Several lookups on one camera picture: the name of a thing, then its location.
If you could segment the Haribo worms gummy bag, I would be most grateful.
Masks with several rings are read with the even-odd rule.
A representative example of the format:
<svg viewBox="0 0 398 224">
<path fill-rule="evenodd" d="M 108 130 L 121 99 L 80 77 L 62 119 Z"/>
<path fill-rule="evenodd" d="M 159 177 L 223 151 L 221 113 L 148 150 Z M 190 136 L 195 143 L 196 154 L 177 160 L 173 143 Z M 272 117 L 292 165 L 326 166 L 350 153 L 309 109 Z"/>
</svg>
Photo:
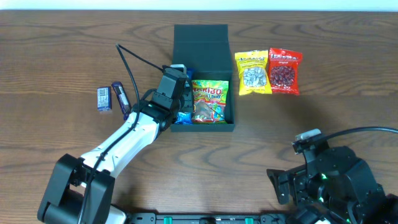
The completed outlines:
<svg viewBox="0 0 398 224">
<path fill-rule="evenodd" d="M 226 123 L 225 107 L 229 82 L 193 80 L 193 123 Z"/>
</svg>

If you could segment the blue Oreo cookie pack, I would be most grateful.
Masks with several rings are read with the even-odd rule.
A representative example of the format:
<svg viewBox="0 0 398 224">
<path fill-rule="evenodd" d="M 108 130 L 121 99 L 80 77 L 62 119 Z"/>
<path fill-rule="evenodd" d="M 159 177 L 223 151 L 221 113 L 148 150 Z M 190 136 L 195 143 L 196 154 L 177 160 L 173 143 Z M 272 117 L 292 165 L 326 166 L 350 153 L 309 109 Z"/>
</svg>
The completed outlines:
<svg viewBox="0 0 398 224">
<path fill-rule="evenodd" d="M 194 69 L 192 68 L 187 68 L 187 75 L 189 78 L 192 78 Z M 175 124 L 181 124 L 181 125 L 192 125 L 192 113 L 189 112 L 178 112 L 177 113 L 177 120 L 175 121 Z"/>
</svg>

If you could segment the yellow seed snack bag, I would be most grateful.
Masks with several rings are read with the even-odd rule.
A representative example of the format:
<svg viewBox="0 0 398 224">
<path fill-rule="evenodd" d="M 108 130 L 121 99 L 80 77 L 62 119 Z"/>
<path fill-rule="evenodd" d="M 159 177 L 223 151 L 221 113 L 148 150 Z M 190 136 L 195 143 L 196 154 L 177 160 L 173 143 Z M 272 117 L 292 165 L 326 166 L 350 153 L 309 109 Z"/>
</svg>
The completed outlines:
<svg viewBox="0 0 398 224">
<path fill-rule="evenodd" d="M 272 94 L 266 70 L 268 56 L 268 50 L 252 50 L 234 54 L 238 68 L 240 96 L 250 93 Z"/>
</svg>

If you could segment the red Hacks candy bag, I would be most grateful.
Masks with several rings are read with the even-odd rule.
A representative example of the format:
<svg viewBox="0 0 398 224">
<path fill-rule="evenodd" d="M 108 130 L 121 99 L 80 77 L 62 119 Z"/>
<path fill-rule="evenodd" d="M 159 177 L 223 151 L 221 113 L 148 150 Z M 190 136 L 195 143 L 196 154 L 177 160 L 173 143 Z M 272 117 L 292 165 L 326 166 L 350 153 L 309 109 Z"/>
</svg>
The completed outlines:
<svg viewBox="0 0 398 224">
<path fill-rule="evenodd" d="M 299 95 L 298 66 L 303 53 L 287 49 L 269 49 L 269 81 L 273 94 Z"/>
</svg>

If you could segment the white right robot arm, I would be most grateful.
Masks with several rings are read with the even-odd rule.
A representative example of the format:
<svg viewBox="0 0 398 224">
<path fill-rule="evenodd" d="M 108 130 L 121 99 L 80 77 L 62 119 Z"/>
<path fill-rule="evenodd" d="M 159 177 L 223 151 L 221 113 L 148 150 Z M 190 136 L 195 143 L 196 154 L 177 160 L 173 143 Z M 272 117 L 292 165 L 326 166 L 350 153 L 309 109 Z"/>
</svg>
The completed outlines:
<svg viewBox="0 0 398 224">
<path fill-rule="evenodd" d="M 305 163 L 267 170 L 278 202 L 298 208 L 287 223 L 397 223 L 397 197 L 386 195 L 368 163 L 347 146 L 315 136 L 293 147 Z"/>
</svg>

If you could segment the dark purple chocolate bar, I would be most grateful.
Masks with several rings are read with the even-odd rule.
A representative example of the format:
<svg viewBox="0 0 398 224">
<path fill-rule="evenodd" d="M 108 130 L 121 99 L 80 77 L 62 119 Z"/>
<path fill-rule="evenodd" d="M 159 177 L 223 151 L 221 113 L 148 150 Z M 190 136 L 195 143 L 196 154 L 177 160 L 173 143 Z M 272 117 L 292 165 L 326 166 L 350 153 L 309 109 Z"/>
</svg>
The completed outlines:
<svg viewBox="0 0 398 224">
<path fill-rule="evenodd" d="M 123 120 L 127 120 L 131 113 L 131 104 L 121 82 L 113 82 L 112 88 L 117 96 L 121 112 L 123 114 Z"/>
</svg>

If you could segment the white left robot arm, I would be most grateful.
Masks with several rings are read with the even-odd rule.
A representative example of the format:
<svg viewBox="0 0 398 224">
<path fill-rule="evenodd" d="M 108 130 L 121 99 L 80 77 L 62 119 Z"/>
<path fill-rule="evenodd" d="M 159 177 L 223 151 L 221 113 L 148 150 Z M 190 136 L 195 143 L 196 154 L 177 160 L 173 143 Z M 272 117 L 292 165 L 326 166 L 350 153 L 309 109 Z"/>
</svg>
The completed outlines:
<svg viewBox="0 0 398 224">
<path fill-rule="evenodd" d="M 127 223 L 111 203 L 117 176 L 176 119 L 191 94 L 186 66 L 165 67 L 151 100 L 141 99 L 125 123 L 102 144 L 79 158 L 55 164 L 37 218 L 43 223 Z"/>
</svg>

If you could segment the small blue barcode pack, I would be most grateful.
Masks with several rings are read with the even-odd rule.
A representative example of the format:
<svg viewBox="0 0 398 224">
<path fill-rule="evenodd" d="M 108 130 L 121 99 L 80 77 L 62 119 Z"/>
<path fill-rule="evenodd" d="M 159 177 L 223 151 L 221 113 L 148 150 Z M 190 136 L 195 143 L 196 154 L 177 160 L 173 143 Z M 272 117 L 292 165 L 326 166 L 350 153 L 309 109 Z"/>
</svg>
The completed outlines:
<svg viewBox="0 0 398 224">
<path fill-rule="evenodd" d="M 111 89 L 109 86 L 97 89 L 97 109 L 98 111 L 111 110 Z"/>
</svg>

